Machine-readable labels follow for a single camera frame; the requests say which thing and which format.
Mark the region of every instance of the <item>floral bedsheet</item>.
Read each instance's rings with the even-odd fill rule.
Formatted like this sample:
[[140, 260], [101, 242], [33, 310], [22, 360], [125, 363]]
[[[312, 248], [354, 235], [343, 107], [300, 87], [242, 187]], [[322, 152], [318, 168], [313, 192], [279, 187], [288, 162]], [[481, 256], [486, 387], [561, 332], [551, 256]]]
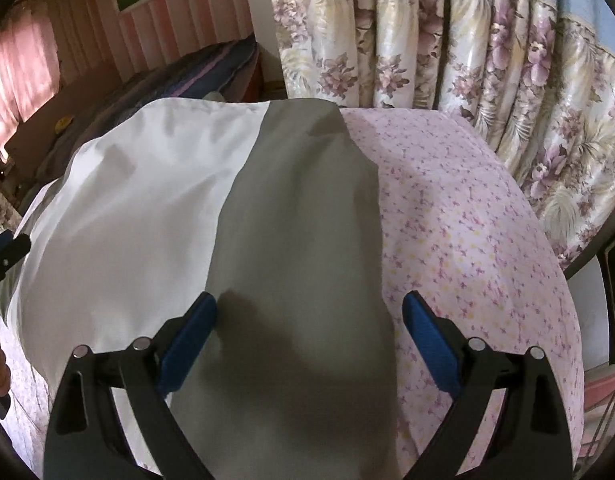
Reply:
[[[401, 300], [412, 289], [466, 336], [481, 336], [494, 349], [524, 352], [536, 344], [545, 349], [576, 457], [584, 387], [578, 320], [555, 254], [519, 187], [461, 119], [429, 110], [341, 113], [353, 140], [379, 167], [383, 298], [396, 330], [401, 473], [425, 449], [451, 403], [435, 387], [402, 325]], [[14, 336], [3, 324], [0, 332], [12, 368], [5, 428], [40, 476], [52, 402]], [[485, 453], [501, 401], [492, 396], [464, 470]]]

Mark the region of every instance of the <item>pink striped wallpaper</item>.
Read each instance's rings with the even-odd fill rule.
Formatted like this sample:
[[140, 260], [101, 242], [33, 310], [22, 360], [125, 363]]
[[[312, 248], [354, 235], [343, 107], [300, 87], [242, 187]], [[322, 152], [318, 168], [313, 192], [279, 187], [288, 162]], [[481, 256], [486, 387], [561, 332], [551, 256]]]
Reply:
[[248, 0], [150, 0], [121, 14], [112, 0], [24, 0], [20, 5], [37, 2], [48, 6], [66, 84], [104, 59], [114, 60], [125, 81], [252, 32]]

